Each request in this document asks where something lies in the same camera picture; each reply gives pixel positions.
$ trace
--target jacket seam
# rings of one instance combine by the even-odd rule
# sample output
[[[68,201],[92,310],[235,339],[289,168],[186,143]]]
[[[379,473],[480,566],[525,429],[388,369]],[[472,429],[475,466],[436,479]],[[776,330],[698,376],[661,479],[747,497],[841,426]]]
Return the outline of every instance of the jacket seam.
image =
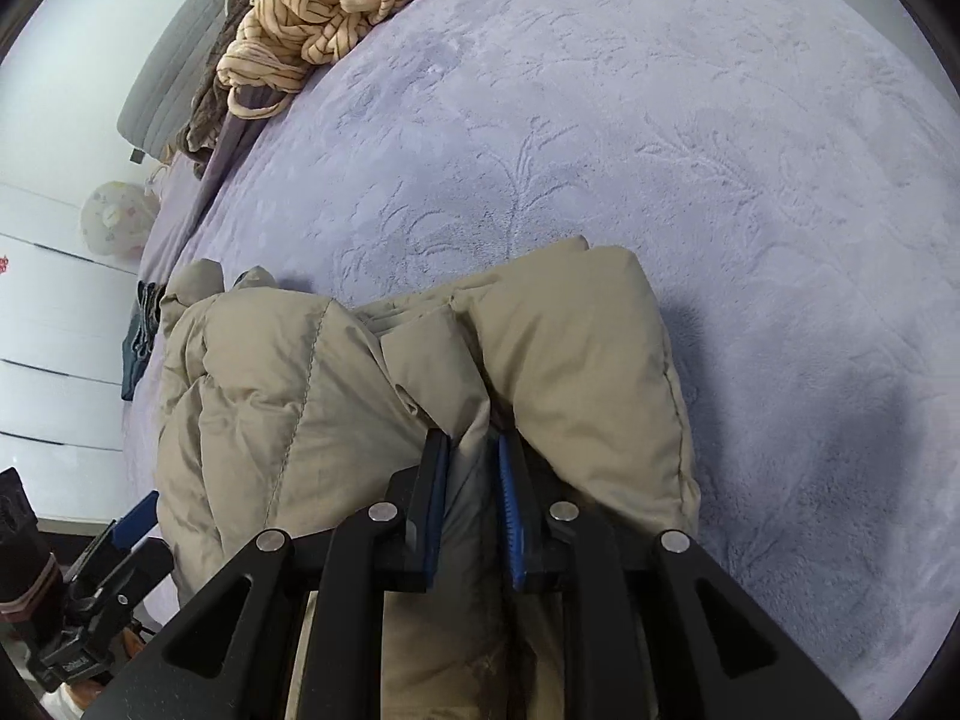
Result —
[[[306,401],[310,396],[310,383],[313,381],[314,368],[317,367],[317,343],[320,342],[320,330],[323,330],[323,320],[326,319],[326,312],[328,312],[329,308],[329,303],[325,306],[325,308],[323,308],[323,314],[320,315],[320,319],[317,322],[317,333],[315,333],[313,337],[313,343],[310,344],[310,367],[306,374],[304,396],[301,397],[299,416],[296,418],[296,424],[294,424],[294,428],[290,431],[290,440],[287,442],[287,448],[283,452],[283,460],[280,462],[280,472],[277,474],[277,481],[274,483],[274,490],[270,495],[270,501],[267,503],[267,511],[264,512],[263,515],[263,528],[266,528],[267,523],[270,521],[271,512],[274,510],[275,503],[277,502],[277,495],[280,494],[280,486],[283,484],[283,476],[286,473],[288,464],[290,464],[290,452],[293,450],[294,441],[296,440],[296,433],[299,432],[299,426],[301,426],[301,423],[304,421]]]
[[[661,322],[661,352],[664,354],[664,381],[666,388],[670,391],[670,400],[673,403],[673,413],[677,418],[677,426],[680,428],[680,440],[677,442],[677,488],[678,498],[680,499],[680,516],[686,519],[685,514],[685,484],[683,483],[683,420],[680,418],[680,406],[677,403],[677,394],[674,391],[673,383],[670,381],[670,358],[667,354],[666,326]]]

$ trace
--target white wall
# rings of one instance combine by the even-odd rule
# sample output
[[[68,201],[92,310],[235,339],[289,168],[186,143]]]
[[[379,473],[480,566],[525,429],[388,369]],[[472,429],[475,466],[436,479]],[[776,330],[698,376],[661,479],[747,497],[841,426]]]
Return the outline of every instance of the white wall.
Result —
[[[43,1],[0,65],[0,181],[73,205],[142,181],[155,163],[130,162],[116,121],[183,2]]]

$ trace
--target metal bolt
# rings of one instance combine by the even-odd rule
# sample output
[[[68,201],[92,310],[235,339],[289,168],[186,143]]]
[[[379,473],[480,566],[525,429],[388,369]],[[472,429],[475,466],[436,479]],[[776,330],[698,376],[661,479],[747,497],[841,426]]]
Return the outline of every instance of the metal bolt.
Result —
[[[690,537],[682,531],[667,531],[661,536],[661,544],[667,552],[679,555],[690,548]]]
[[[367,514],[374,522],[390,522],[397,516],[397,507],[390,501],[380,501],[380,503],[373,504],[368,509]]]
[[[264,531],[256,537],[256,548],[260,552],[277,552],[287,541],[281,531]]]
[[[550,507],[550,516],[558,522],[573,522],[580,516],[580,510],[575,503],[569,501],[557,501]]]

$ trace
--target beige puffer jacket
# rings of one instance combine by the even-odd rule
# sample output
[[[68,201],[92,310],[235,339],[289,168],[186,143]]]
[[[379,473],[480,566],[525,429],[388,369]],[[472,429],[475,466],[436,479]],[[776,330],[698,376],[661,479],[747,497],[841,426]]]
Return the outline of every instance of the beige puffer jacket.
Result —
[[[224,292],[219,265],[200,261],[171,282],[162,327],[157,488],[181,599],[264,528],[301,536],[376,502],[430,425],[455,440],[435,587],[386,600],[385,718],[504,716],[492,410],[638,527],[695,531],[688,418],[630,251],[571,239],[354,311],[263,269]],[[562,717],[549,608],[525,601],[520,635],[528,716]]]

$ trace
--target fluffy bed cover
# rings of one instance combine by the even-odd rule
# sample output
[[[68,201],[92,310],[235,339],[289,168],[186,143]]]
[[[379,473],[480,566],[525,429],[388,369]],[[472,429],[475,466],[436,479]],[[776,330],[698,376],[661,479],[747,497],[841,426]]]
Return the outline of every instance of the fluffy bed cover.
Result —
[[[268,123],[181,264],[356,305],[576,233],[635,250],[702,541],[875,720],[960,608],[959,146],[840,0],[417,0]]]

